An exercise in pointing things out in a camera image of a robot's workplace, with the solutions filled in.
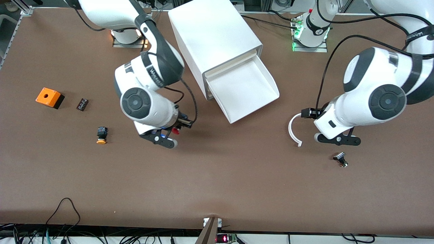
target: table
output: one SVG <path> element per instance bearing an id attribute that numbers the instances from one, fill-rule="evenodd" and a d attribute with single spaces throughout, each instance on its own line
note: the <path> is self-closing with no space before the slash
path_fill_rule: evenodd
<path id="1" fill-rule="evenodd" d="M 271 14 L 255 17 L 285 23 Z M 294 53 L 288 29 L 246 21 L 263 43 L 261 59 L 280 98 L 230 125 L 186 68 L 199 117 L 167 150 L 139 138 L 113 88 L 115 68 L 138 49 L 112 48 L 109 31 L 89 30 L 72 9 L 24 17 L 0 72 L 1 222 L 45 223 L 70 197 L 80 224 L 89 225 L 201 228 L 202 218 L 216 215 L 230 230 L 434 235 L 431 100 L 386 124 L 357 127 L 358 147 L 315 142 L 308 119 L 294 122 L 301 148 L 287 132 L 290 117 L 315 105 L 325 63 L 341 39 L 358 33 L 400 47 L 404 35 L 381 20 L 334 25 L 329 53 Z M 166 12 L 157 23 L 177 46 Z M 357 39 L 341 46 L 321 104 L 343 92 L 346 65 L 371 46 Z M 65 95 L 59 110 L 34 101 L 43 87 Z M 185 90 L 180 82 L 172 87 Z M 81 98 L 89 99 L 84 112 L 76 110 Z M 194 114 L 188 93 L 179 104 Z M 108 127 L 106 145 L 95 143 L 98 126 Z M 332 160 L 341 151 L 348 168 Z M 75 218 L 64 203 L 50 223 Z"/>

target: orange and black box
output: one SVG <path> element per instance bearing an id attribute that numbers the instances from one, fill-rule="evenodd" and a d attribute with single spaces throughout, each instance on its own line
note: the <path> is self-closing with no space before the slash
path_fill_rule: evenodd
<path id="1" fill-rule="evenodd" d="M 36 98 L 36 102 L 50 108 L 59 109 L 59 106 L 63 102 L 64 98 L 65 96 L 60 94 L 60 92 L 44 87 Z"/>

